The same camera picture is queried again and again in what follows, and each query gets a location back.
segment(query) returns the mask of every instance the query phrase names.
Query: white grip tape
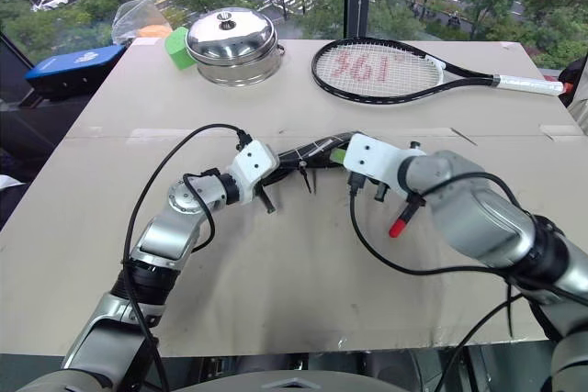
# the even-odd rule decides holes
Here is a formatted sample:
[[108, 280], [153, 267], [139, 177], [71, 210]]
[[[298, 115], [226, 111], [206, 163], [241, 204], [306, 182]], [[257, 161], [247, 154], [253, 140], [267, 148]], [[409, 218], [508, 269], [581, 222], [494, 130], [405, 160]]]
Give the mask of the white grip tape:
[[532, 92], [535, 94], [559, 95], [563, 92], [563, 84], [560, 82], [548, 82], [534, 78], [513, 77], [499, 75], [500, 82], [496, 87], [510, 89], [511, 91]]

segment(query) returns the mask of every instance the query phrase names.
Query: cardboard surface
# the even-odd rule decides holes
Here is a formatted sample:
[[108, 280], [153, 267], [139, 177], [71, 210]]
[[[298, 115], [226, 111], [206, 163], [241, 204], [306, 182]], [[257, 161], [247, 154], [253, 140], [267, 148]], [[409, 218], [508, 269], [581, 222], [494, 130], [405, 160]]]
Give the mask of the cardboard surface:
[[[314, 43], [287, 41], [288, 54], [304, 52], [310, 57], [307, 47]], [[435, 43], [438, 51], [446, 48], [441, 43]], [[153, 168], [187, 129], [212, 121], [236, 122], [275, 151], [350, 129], [398, 146], [419, 140], [428, 152], [456, 151], [500, 175], [527, 209], [552, 218], [588, 251], [588, 189], [578, 185], [588, 172], [588, 139], [575, 130], [557, 129], [573, 122], [548, 98], [483, 89], [472, 98], [479, 106], [499, 112], [498, 102], [510, 111], [500, 122], [480, 117], [476, 126], [467, 113], [447, 112], [446, 102], [469, 107], [466, 97], [457, 93], [403, 107], [397, 115], [392, 109], [357, 106], [327, 95], [311, 84], [308, 65], [296, 67], [291, 59], [280, 74], [284, 80], [290, 73], [305, 73], [306, 78], [297, 81], [301, 95], [294, 94], [292, 84], [281, 85], [283, 94], [270, 95], [279, 83], [270, 87], [269, 82], [277, 76], [258, 86], [225, 88], [206, 83], [196, 71], [178, 72], [158, 45], [131, 47], [0, 232], [1, 353], [65, 354], [102, 293], [116, 280], [129, 215]], [[471, 50], [458, 46], [472, 59], [470, 67], [480, 70], [484, 66], [473, 64], [483, 64], [476, 58], [481, 46], [504, 50], [499, 43], [472, 44]], [[505, 73], [531, 74], [535, 68], [530, 60], [518, 52], [518, 45], [513, 48], [513, 56], [502, 56], [502, 65], [513, 57], [518, 71]], [[454, 56], [467, 57], [457, 50]], [[141, 83], [134, 77], [136, 64], [144, 71], [158, 64], [170, 79], [157, 77], [158, 85], [147, 74]], [[116, 87], [122, 81], [133, 82], [147, 96], [141, 101], [136, 93], [125, 95]], [[200, 87], [192, 96], [172, 94], [195, 84]], [[250, 87], [257, 92], [249, 92]], [[304, 91], [310, 90], [316, 107], [308, 108], [304, 105], [310, 98]], [[300, 104], [292, 104], [293, 99]], [[171, 106], [174, 101], [181, 106]], [[451, 129], [457, 122], [468, 127]], [[549, 136], [540, 125], [548, 126]], [[234, 145], [234, 136], [221, 130], [190, 141], [154, 183], [134, 239], [164, 206], [174, 180], [186, 172], [224, 168], [235, 154]], [[294, 174], [268, 189], [277, 213], [267, 215], [261, 202], [254, 201], [249, 207], [231, 206], [215, 214], [216, 240], [191, 257], [155, 329], [163, 355], [456, 344], [503, 301], [503, 282], [490, 275], [424, 278], [393, 272], [370, 256], [351, 230], [346, 173], [318, 172], [317, 188], [317, 195], [309, 195], [301, 176]], [[358, 219], [387, 257], [412, 268], [472, 263], [443, 242], [426, 210], [392, 241], [387, 231], [402, 201], [389, 195], [379, 204], [372, 199], [374, 193], [375, 187], [368, 185], [360, 196]], [[201, 234], [206, 237], [207, 229]], [[514, 307], [514, 324], [516, 340], [543, 338], [525, 302]], [[473, 340], [508, 341], [504, 314]]]

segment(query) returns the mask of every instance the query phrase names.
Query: tennis racket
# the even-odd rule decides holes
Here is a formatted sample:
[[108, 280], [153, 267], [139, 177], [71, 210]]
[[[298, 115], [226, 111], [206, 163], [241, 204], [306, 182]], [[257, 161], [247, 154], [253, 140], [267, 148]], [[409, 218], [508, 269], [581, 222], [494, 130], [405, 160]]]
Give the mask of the tennis racket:
[[325, 91], [371, 105], [406, 103], [461, 86], [490, 86], [559, 95], [560, 82], [476, 73], [394, 40], [340, 39], [312, 59], [312, 76]]

